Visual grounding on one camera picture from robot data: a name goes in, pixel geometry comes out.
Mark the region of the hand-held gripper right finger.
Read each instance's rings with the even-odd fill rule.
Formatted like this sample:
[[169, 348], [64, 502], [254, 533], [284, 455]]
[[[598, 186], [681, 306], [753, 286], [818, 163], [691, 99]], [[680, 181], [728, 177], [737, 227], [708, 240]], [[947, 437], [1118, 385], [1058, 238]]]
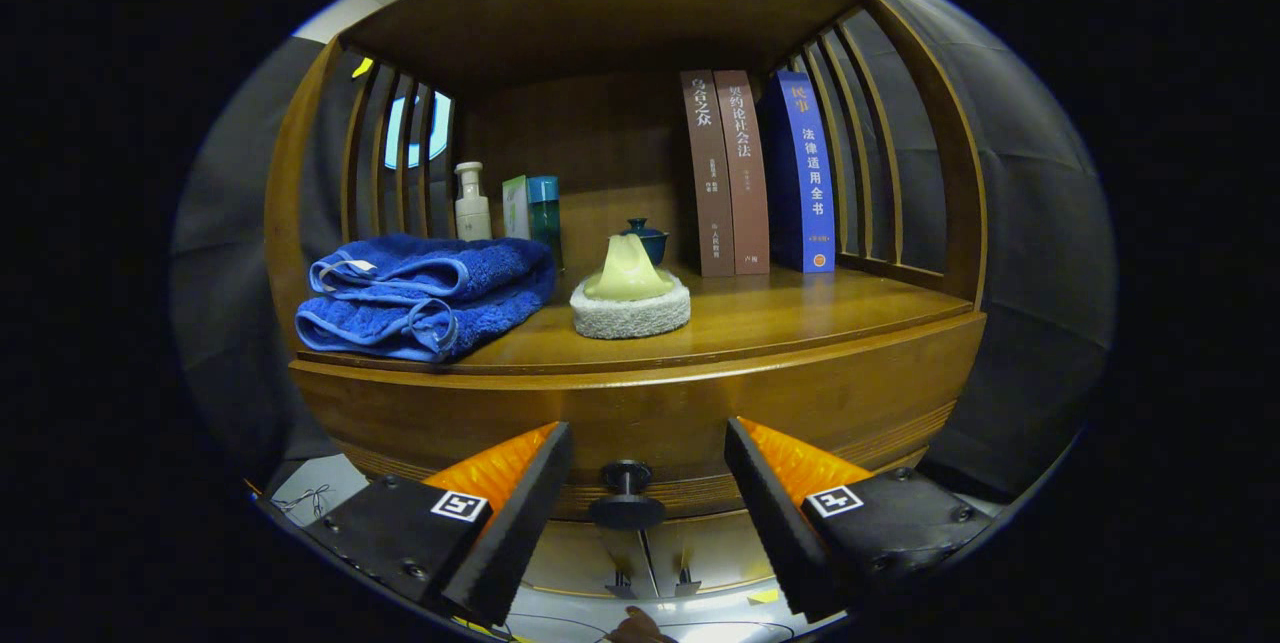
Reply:
[[746, 418], [727, 462], [792, 612], [814, 623], [904, 596], [993, 519], [911, 468], [872, 473]]

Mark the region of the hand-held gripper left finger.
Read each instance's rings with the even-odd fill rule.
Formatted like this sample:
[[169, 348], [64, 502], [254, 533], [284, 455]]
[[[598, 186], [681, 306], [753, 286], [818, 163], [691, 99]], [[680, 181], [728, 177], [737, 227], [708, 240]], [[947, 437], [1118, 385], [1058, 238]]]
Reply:
[[548, 423], [429, 482], [384, 476], [305, 532], [434, 614], [500, 625], [571, 461], [570, 424]]

